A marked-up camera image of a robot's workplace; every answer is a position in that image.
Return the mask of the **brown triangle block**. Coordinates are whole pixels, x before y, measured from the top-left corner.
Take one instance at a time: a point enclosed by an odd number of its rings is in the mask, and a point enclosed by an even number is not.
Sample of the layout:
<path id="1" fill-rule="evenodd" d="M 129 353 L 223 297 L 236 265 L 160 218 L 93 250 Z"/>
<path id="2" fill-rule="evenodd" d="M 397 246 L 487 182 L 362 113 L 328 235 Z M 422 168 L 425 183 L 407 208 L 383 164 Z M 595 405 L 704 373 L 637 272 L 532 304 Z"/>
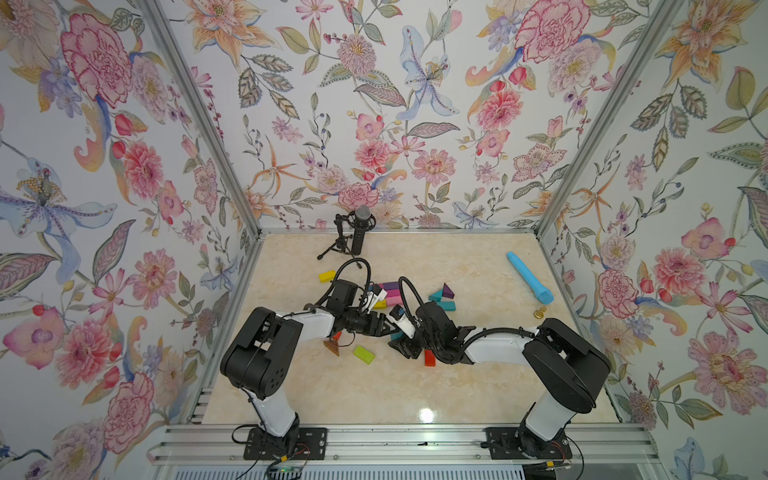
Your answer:
<path id="1" fill-rule="evenodd" d="M 335 340 L 329 339 L 323 342 L 323 345 L 334 355 L 339 356 L 339 345 Z"/>

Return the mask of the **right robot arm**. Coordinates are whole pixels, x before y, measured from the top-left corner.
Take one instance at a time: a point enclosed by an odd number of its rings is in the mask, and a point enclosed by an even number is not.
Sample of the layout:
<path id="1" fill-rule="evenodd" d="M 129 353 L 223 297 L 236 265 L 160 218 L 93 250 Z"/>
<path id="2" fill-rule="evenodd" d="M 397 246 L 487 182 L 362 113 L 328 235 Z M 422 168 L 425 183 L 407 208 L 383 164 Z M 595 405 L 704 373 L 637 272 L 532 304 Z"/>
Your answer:
<path id="1" fill-rule="evenodd" d="M 515 364 L 535 373 L 545 392 L 514 434 L 520 449 L 558 442 L 575 416 L 596 408 L 610 373 L 607 357 L 557 318 L 546 318 L 531 331 L 459 327 L 435 302 L 420 306 L 414 316 L 401 307 L 394 311 L 401 334 L 389 346 L 408 359 L 430 351 L 446 365 Z"/>

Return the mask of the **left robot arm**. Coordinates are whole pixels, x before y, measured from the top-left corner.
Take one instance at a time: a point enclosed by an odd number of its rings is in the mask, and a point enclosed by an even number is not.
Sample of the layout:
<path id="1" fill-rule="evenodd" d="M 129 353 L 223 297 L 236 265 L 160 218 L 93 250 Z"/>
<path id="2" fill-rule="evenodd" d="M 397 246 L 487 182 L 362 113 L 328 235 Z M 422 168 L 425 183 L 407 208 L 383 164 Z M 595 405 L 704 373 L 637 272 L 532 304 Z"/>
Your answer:
<path id="1" fill-rule="evenodd" d="M 289 437 L 298 429 L 299 416 L 288 403 L 283 383 L 298 345 L 330 339 L 342 331 L 370 337 L 393 333 L 394 324 L 374 310 L 386 297 L 378 285 L 360 287 L 334 280 L 318 302 L 298 312 L 257 307 L 223 354 L 220 373 L 246 393 L 263 431 L 275 438 Z"/>

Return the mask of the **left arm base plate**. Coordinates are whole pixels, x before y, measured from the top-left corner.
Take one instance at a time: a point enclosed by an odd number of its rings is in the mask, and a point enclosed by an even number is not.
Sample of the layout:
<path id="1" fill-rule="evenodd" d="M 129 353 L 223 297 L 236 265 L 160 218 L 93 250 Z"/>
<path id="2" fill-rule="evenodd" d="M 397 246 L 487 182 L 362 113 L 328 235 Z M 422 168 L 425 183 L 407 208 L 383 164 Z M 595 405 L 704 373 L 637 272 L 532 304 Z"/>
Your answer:
<path id="1" fill-rule="evenodd" d="M 324 460 L 328 446 L 327 428 L 299 427 L 284 437 L 277 437 L 261 428 L 252 428 L 245 441 L 245 460 Z"/>

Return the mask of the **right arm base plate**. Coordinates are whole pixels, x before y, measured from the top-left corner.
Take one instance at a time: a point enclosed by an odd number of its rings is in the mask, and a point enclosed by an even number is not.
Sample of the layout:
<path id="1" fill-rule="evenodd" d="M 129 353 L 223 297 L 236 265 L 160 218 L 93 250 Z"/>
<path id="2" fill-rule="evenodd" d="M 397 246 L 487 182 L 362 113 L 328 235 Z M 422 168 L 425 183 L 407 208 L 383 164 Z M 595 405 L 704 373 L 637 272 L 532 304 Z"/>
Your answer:
<path id="1" fill-rule="evenodd" d="M 488 427 L 484 429 L 483 448 L 493 460 L 570 460 L 570 441 L 560 429 L 552 440 L 542 440 L 527 428 Z"/>

